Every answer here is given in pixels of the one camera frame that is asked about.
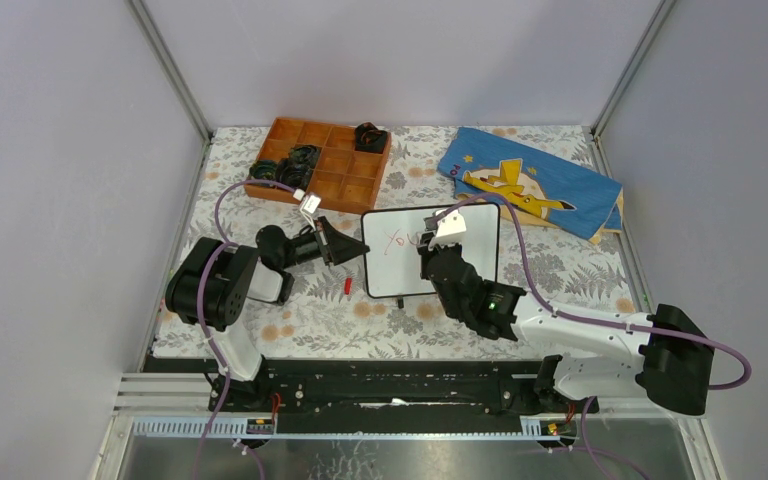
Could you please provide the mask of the white whiteboard black frame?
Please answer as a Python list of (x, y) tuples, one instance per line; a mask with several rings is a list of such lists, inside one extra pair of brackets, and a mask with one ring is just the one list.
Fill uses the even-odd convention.
[[(374, 299), (430, 295), (430, 282), (420, 277), (421, 260), (417, 252), (425, 231), (424, 220), (444, 210), (444, 205), (401, 209), (371, 210), (361, 216), (367, 295)], [(499, 207), (477, 203), (463, 206), (466, 233), (464, 260), (489, 280), (497, 278), (500, 234)]]

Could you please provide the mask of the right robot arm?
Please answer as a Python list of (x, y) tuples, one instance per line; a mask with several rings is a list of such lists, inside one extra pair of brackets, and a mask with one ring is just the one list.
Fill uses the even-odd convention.
[(420, 276), (431, 283), (445, 314), (481, 337), (536, 340), (586, 352), (550, 354), (533, 386), (535, 402), (557, 412), (588, 397), (646, 397), (683, 415), (707, 406), (714, 350), (678, 307), (652, 314), (610, 316), (577, 309), (553, 313), (526, 290), (479, 276), (458, 245), (420, 246)]

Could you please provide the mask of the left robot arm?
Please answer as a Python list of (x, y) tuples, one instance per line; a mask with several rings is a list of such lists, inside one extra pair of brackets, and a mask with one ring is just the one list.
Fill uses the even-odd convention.
[(255, 235), (254, 246), (202, 237), (173, 274), (164, 303), (182, 322), (202, 330), (220, 374), (235, 381), (232, 398), (256, 411), (269, 401), (271, 387), (257, 375), (263, 355), (240, 323), (246, 302), (282, 306), (295, 283), (291, 267), (317, 259), (337, 266), (369, 252), (368, 245), (324, 217), (293, 237), (267, 225)]

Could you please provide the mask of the wooden compartment tray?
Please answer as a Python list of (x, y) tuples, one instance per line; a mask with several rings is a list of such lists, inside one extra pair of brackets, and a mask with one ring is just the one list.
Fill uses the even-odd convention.
[(254, 198), (294, 203), (292, 193), (272, 182), (321, 198), (319, 207), (363, 214), (375, 206), (392, 135), (370, 122), (338, 125), (276, 118), (255, 160), (244, 169)]

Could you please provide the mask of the blue pikachu cloth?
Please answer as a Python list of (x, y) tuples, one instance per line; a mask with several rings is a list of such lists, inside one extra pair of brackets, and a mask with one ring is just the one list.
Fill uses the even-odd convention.
[(622, 229), (623, 187), (600, 173), (536, 148), (461, 127), (437, 170), (456, 194), (494, 192), (528, 220), (543, 221), (596, 243)]

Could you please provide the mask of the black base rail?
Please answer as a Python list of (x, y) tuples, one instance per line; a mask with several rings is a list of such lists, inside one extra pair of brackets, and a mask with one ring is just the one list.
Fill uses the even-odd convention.
[(234, 384), (221, 410), (252, 414), (255, 438), (434, 438), (536, 434), (583, 401), (548, 391), (537, 361), (278, 360)]

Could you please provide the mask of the aluminium frame post right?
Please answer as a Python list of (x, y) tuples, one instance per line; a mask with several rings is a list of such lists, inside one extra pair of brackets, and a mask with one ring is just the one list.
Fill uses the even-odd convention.
[(604, 107), (601, 109), (595, 122), (591, 126), (590, 133), (594, 139), (601, 137), (606, 131), (614, 113), (622, 102), (623, 97), (630, 88), (637, 72), (644, 63), (651, 47), (677, 3), (677, 0), (660, 0), (658, 2), (652, 17), (648, 21), (643, 34), (632, 51), (632, 54), (623, 68)]

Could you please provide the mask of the aluminium frame post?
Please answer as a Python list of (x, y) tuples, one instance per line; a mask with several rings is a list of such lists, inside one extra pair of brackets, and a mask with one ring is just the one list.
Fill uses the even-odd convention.
[(595, 122), (591, 126), (590, 133), (594, 139), (601, 137), (606, 131), (614, 113), (622, 102), (623, 97), (630, 88), (637, 72), (644, 63), (651, 47), (677, 3), (677, 0), (660, 0), (658, 2), (652, 17), (648, 21), (643, 34), (632, 51), (632, 54), (623, 68), (604, 107), (601, 109)]
[(196, 133), (203, 142), (210, 142), (212, 130), (209, 123), (163, 38), (149, 6), (143, 0), (125, 0), (125, 4)]

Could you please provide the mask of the aluminium frame post left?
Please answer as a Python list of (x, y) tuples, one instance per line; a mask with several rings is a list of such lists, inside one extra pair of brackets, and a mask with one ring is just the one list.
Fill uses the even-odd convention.
[(210, 142), (212, 130), (209, 123), (163, 38), (149, 6), (143, 0), (125, 0), (125, 4), (196, 133), (203, 142)]

